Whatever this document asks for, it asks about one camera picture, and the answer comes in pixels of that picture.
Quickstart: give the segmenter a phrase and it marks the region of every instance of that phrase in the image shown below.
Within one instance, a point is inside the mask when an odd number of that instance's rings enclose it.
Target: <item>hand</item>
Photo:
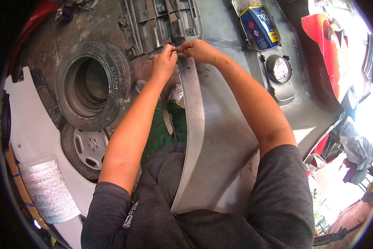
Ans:
[[[178,55],[174,51],[175,47],[170,44],[165,45],[163,51],[153,58],[151,79],[163,82],[163,85],[173,74]]]
[[[213,66],[224,55],[207,42],[199,39],[185,41],[181,44],[178,52],[182,53],[184,57],[193,57],[198,62],[212,64]]]

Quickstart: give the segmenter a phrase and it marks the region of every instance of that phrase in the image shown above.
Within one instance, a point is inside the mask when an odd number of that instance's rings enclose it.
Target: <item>t-shirt sleeve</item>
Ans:
[[[313,246],[313,200],[296,146],[275,147],[261,159],[247,221],[268,241],[276,238],[293,248]]]
[[[131,206],[124,188],[99,182],[81,232],[81,247],[124,248],[127,229],[122,226]]]

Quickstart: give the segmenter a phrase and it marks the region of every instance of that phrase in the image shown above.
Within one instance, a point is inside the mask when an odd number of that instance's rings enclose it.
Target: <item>dark gray t-shirt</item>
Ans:
[[[174,147],[149,157],[134,203],[123,188],[98,183],[82,248],[312,248],[313,202],[297,147],[281,145],[261,159],[245,217],[171,213],[184,158]]]

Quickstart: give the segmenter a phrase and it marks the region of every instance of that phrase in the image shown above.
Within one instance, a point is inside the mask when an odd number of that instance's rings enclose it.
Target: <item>white shoe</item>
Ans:
[[[183,96],[184,96],[183,88],[181,87],[180,84],[175,84],[171,88],[169,98],[167,99],[167,101],[169,102],[171,100],[175,100],[175,101],[177,101],[177,104],[178,104],[178,102],[180,102],[180,100],[181,100],[181,98],[183,98]]]
[[[142,88],[146,85],[146,81],[144,80],[137,80],[135,83],[135,91],[140,93],[142,91]]]

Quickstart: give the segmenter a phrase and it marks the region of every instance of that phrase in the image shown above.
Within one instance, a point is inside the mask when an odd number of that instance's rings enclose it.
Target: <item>foil tape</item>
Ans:
[[[66,222],[80,214],[56,159],[19,168],[19,172],[30,198],[45,222]]]

